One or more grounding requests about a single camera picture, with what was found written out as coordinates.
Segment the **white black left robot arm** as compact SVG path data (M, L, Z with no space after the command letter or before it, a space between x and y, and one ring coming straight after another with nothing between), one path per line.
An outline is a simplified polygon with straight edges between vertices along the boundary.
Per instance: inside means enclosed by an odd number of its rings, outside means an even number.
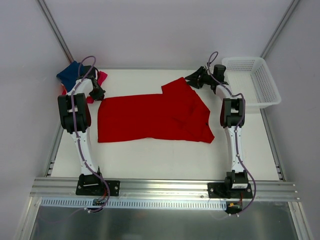
M72 137L80 162L79 188L87 187L93 195L104 191L100 167L93 158L90 127L92 124L88 103L102 101L105 90L99 81L104 76L94 66L86 65L76 71L74 86L57 98L60 123Z

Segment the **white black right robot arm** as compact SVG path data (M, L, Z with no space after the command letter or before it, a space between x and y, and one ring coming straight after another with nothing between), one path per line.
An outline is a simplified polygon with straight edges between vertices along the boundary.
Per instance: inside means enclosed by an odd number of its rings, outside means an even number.
M253 191L242 156L242 128L245 123L246 103L241 93L232 93L231 87L225 81L225 71L226 66L222 64L216 64L213 72L201 66L185 78L187 83L196 89L204 85L210 86L222 101L219 121L227 139L230 171L226 173L224 182L208 183L208 195L210 198L252 199Z

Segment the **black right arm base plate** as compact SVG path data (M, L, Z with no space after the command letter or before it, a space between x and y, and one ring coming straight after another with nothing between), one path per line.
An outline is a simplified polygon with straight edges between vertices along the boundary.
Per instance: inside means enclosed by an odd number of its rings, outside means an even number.
M249 183L247 188L230 188L222 182L209 182L207 184L207 192L210 199L224 198L224 199L252 199L253 191Z

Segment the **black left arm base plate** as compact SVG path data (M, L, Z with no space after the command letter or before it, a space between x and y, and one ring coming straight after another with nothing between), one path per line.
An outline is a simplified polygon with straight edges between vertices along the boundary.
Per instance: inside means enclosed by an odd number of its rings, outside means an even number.
M107 197L118 197L120 191L120 181L118 180L108 180L107 185L109 187L109 192L106 185L99 179L79 179L75 194L77 196L103 196L106 194Z

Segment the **red t shirt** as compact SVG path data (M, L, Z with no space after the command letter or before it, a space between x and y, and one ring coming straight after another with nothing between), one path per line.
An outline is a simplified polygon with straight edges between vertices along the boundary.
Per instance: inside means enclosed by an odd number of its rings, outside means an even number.
M161 93L104 99L97 112L97 141L115 143L145 138L210 144L210 110L180 77Z

